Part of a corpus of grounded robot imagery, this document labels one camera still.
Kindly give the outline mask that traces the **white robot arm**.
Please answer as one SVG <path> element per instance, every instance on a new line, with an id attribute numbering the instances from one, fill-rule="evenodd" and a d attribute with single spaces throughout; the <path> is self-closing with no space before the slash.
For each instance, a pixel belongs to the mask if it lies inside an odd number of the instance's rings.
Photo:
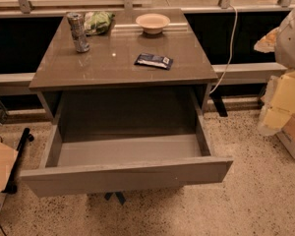
<path id="1" fill-rule="evenodd" d="M 275 61 L 288 69 L 295 69 L 295 7 L 281 22 L 254 45 L 256 51 L 273 52 Z"/>

